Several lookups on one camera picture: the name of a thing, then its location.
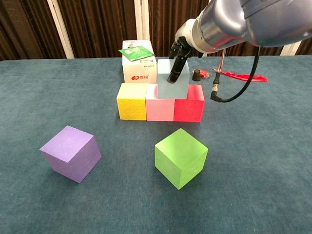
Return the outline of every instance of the red tassel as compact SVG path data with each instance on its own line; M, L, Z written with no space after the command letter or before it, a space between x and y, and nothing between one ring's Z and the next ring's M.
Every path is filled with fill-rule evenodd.
M247 81L249 75L247 74L236 74L235 72L221 72L221 74L226 75L231 78L239 79L242 81ZM254 75L252 81L254 82L268 82L268 79L265 78L263 75Z

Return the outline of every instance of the foam block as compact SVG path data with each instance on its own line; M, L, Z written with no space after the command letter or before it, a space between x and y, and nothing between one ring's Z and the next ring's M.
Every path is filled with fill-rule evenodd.
M117 95L120 119L146 120L146 92L148 84L122 83Z
M179 190L203 169L207 153L180 128L155 145L155 167Z
M40 150L54 171L78 183L101 159L95 137L71 126L66 126Z
M158 99L157 84L149 84L146 93L147 121L173 121L175 112L174 99Z
M186 62L174 84L167 81L174 59L159 59L157 64L157 83L159 99L185 99L190 81L190 70Z
M200 122L205 105L201 85L190 84L186 99L175 100L174 121Z

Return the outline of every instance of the black cap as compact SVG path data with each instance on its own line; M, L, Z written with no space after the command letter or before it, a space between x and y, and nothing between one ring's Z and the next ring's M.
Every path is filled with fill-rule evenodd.
M199 75L199 70L198 69L194 70L192 80L200 81L200 75Z

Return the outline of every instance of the logo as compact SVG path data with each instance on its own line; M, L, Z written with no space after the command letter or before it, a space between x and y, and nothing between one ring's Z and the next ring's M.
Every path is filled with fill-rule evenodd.
M131 78L131 80L137 80L137 79L148 79L148 75L147 76L133 76Z
M143 63L143 62L153 62L152 59L149 59L149 60L141 60L140 63Z

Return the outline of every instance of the cardboard box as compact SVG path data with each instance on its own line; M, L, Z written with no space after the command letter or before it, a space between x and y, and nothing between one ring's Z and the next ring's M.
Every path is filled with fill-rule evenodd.
M149 40L124 40L122 48L128 48L132 42L133 46L142 45L149 51L154 52ZM157 62L155 56L131 62L123 55L122 69L125 83L157 84Z

